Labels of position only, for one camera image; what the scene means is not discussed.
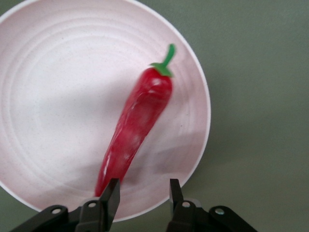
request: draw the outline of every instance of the plate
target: plate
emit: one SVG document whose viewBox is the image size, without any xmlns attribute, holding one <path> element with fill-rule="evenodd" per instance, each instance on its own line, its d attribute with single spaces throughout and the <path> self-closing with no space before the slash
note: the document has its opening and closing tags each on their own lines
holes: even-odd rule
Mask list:
<svg viewBox="0 0 309 232">
<path fill-rule="evenodd" d="M 93 196 L 125 100 L 174 43 L 172 98 L 121 185 L 115 221 L 146 213 L 181 186 L 206 146 L 211 106 L 193 50 L 133 0 L 27 0 L 0 18 L 0 183 L 41 211 Z"/>
</svg>

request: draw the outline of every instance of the toy pepper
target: toy pepper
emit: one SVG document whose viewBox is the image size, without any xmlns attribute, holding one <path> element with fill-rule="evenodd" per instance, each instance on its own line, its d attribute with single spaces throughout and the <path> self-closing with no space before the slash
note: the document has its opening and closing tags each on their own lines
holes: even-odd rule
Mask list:
<svg viewBox="0 0 309 232">
<path fill-rule="evenodd" d="M 118 120 L 105 153 L 95 196 L 100 196 L 112 178 L 123 180 L 141 143 L 168 104 L 173 86 L 167 68 L 175 53 L 175 45 L 162 63 L 152 63 L 139 77 Z"/>
</svg>

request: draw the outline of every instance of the green stem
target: green stem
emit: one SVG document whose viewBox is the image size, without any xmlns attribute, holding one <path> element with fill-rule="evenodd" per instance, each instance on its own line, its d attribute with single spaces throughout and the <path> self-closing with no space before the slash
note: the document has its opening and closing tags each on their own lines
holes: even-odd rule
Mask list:
<svg viewBox="0 0 309 232">
<path fill-rule="evenodd" d="M 175 54 L 175 45 L 174 44 L 170 44 L 169 45 L 169 51 L 164 59 L 164 61 L 162 63 L 152 63 L 150 65 L 152 65 L 162 76 L 168 76 L 168 77 L 172 77 L 173 74 L 171 73 L 171 71 L 168 69 L 168 64 L 169 62 L 172 60 L 174 54 Z"/>
<path fill-rule="evenodd" d="M 169 64 L 169 62 L 172 60 L 173 56 L 175 54 L 175 45 L 174 44 L 170 44 L 169 45 L 169 52 L 166 55 L 165 60 L 163 61 L 162 65 L 164 67 L 167 67 L 167 65 Z"/>
</svg>

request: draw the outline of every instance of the gray-green surface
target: gray-green surface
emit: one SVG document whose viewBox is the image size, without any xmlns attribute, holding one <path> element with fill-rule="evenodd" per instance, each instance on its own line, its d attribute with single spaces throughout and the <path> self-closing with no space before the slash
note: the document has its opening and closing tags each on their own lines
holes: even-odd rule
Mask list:
<svg viewBox="0 0 309 232">
<path fill-rule="evenodd" d="M 0 14 L 18 0 L 1 0 Z M 309 230 L 309 1 L 140 0 L 170 21 L 207 77 L 211 133 L 183 187 L 259 232 Z M 0 232 L 36 212 L 0 190 Z M 112 232 L 163 232 L 169 204 Z"/>
</svg>

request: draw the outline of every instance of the metal screw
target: metal screw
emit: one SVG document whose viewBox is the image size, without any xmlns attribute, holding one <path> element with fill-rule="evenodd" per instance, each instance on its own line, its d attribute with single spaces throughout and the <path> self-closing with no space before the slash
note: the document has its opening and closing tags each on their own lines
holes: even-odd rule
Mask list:
<svg viewBox="0 0 309 232">
<path fill-rule="evenodd" d="M 93 208 L 93 207 L 95 207 L 96 205 L 97 205 L 97 203 L 92 202 L 92 203 L 89 203 L 88 207 Z"/>
<path fill-rule="evenodd" d="M 183 202 L 182 206 L 183 206 L 184 208 L 190 208 L 191 205 L 190 205 L 189 202 Z"/>
<path fill-rule="evenodd" d="M 57 208 L 57 209 L 54 209 L 52 210 L 52 214 L 58 214 L 61 212 L 61 209 L 60 208 Z"/>
<path fill-rule="evenodd" d="M 221 209 L 221 208 L 215 209 L 215 212 L 216 212 L 216 214 L 219 214 L 219 215 L 223 215 L 224 214 L 224 210 Z"/>
</svg>

